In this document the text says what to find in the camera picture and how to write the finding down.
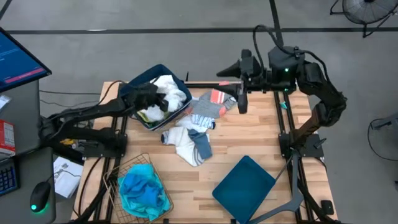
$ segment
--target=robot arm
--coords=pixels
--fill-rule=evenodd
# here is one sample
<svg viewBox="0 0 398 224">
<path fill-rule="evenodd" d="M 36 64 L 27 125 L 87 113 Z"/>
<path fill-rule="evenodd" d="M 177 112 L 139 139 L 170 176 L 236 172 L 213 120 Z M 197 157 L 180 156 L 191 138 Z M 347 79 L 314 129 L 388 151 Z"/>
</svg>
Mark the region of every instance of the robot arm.
<svg viewBox="0 0 398 224">
<path fill-rule="evenodd" d="M 147 83 L 132 87 L 128 94 L 118 96 L 103 105 L 100 105 L 100 103 L 104 98 L 94 106 L 64 110 L 59 114 L 43 118 L 40 124 L 40 138 L 43 142 L 59 142 L 65 138 L 72 138 L 95 140 L 103 144 L 117 145 L 119 141 L 124 142 L 125 139 L 123 136 L 118 136 L 111 128 L 91 130 L 77 128 L 75 125 L 81 121 L 105 116 L 127 116 L 135 111 L 147 109 L 148 106 L 154 104 L 157 104 L 165 111 L 167 110 L 168 102 L 163 100 L 164 95 L 156 93 L 156 90 L 156 85 Z"/>
<path fill-rule="evenodd" d="M 284 49 L 300 52 L 298 47 Z M 247 92 L 251 91 L 286 91 L 296 90 L 307 95 L 319 97 L 320 102 L 312 109 L 311 118 L 299 129 L 291 131 L 290 145 L 299 147 L 306 139 L 322 126 L 332 126 L 346 108 L 346 98 L 325 78 L 317 63 L 305 60 L 304 54 L 288 55 L 278 47 L 269 53 L 271 69 L 262 69 L 250 50 L 242 50 L 242 58 L 229 68 L 217 73 L 218 77 L 236 77 L 240 84 L 218 86 L 220 91 L 238 98 L 239 113 L 246 113 L 248 108 Z"/>
</svg>

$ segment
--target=wooden tabletop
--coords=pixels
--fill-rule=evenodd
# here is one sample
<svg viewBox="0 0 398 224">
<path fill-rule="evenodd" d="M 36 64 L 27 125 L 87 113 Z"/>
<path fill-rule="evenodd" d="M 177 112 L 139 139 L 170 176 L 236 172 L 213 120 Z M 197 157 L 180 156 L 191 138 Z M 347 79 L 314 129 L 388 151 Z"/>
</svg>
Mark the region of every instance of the wooden tabletop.
<svg viewBox="0 0 398 224">
<path fill-rule="evenodd" d="M 104 83 L 101 98 L 111 82 Z M 206 89 L 190 89 L 195 97 L 205 93 Z M 118 94 L 118 85 L 113 85 L 103 103 L 115 98 Z M 248 95 L 249 106 L 247 114 L 239 114 L 237 107 L 228 111 L 222 118 L 216 120 L 216 129 L 208 130 L 213 157 L 206 160 L 198 167 L 192 167 L 175 153 L 175 146 L 165 146 L 160 141 L 162 131 L 169 129 L 174 122 L 166 125 L 159 131 L 148 131 L 138 121 L 129 119 L 126 134 L 128 145 L 123 161 L 148 153 L 153 164 L 159 171 L 160 178 L 165 184 L 174 209 L 165 217 L 170 223 L 230 223 L 233 218 L 211 195 L 214 188 L 220 183 L 228 172 L 244 156 L 249 155 L 270 175 L 276 177 L 285 164 L 285 159 L 280 154 L 277 136 L 279 125 L 275 109 L 274 94 L 260 92 Z M 299 128 L 311 115 L 308 98 L 303 93 L 296 91 L 290 95 L 290 104 L 293 111 L 294 122 Z M 110 127 L 112 118 L 98 118 L 94 128 Z M 75 201 L 75 210 L 78 210 L 78 199 L 87 173 L 93 166 L 96 158 L 85 161 L 80 185 Z M 91 203 L 98 192 L 102 181 L 104 159 L 101 159 L 93 169 L 86 189 L 83 194 L 81 211 Z M 331 191 L 325 168 L 319 161 L 313 158 L 303 158 L 305 175 L 308 188 L 314 199 L 331 200 Z M 253 218 L 278 207 L 291 199 L 289 178 L 285 171 L 275 186 L 272 188 L 264 202 L 258 208 Z M 100 219 L 105 218 L 108 196 L 105 195 Z M 306 218 L 302 208 L 303 219 Z M 118 223 L 115 214 L 112 215 L 112 223 Z M 293 212 L 282 212 L 263 223 L 295 223 Z"/>
</svg>

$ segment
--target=wire basket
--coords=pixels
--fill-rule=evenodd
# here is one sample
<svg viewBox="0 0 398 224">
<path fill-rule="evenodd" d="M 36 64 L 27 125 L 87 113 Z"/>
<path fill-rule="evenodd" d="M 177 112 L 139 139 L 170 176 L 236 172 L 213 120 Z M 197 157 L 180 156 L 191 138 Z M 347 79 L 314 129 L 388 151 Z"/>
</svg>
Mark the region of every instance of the wire basket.
<svg viewBox="0 0 398 224">
<path fill-rule="evenodd" d="M 118 184 L 117 179 L 119 177 L 124 177 L 127 174 L 128 170 L 136 164 L 152 165 L 152 167 L 154 168 L 155 174 L 158 176 L 160 183 L 162 184 L 162 186 L 164 188 L 166 197 L 170 201 L 170 209 L 152 221 L 150 221 L 148 218 L 141 218 L 141 217 L 135 217 L 134 215 L 130 215 L 128 212 L 126 212 L 122 208 L 122 203 L 121 203 L 121 199 L 120 199 L 120 195 L 119 195 L 119 184 Z M 170 195 L 169 195 L 169 193 L 167 193 L 167 190 L 164 186 L 162 179 L 160 178 L 159 173 L 157 172 L 156 167 L 150 161 L 148 153 L 143 153 L 137 157 L 134 157 L 134 158 L 130 159 L 129 161 L 121 164 L 119 167 L 116 167 L 113 170 L 105 173 L 105 175 L 103 177 L 103 181 L 104 181 L 105 186 L 109 192 L 109 198 L 111 199 L 114 214 L 117 216 L 120 224 L 122 224 L 122 223 L 153 223 L 156 220 L 164 217 L 165 215 L 167 215 L 169 212 L 171 212 L 173 210 L 174 205 L 170 198 Z"/>
</svg>

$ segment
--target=blue towel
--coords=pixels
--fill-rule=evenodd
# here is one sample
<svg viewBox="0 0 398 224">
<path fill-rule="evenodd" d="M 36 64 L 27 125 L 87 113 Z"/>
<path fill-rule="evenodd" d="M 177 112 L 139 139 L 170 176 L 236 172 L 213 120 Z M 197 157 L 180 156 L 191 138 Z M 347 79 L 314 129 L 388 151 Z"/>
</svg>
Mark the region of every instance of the blue towel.
<svg viewBox="0 0 398 224">
<path fill-rule="evenodd" d="M 118 182 L 122 208 L 129 214 L 153 221 L 170 209 L 170 201 L 152 165 L 134 165 Z"/>
</svg>

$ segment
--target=computer monitor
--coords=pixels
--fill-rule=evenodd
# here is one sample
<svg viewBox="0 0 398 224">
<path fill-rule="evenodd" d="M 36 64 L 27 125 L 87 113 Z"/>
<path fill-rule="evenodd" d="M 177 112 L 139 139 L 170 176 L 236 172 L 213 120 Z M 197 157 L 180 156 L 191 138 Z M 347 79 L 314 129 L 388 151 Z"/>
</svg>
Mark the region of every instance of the computer monitor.
<svg viewBox="0 0 398 224">
<path fill-rule="evenodd" d="M 0 92 L 51 74 L 49 68 L 0 27 Z"/>
</svg>

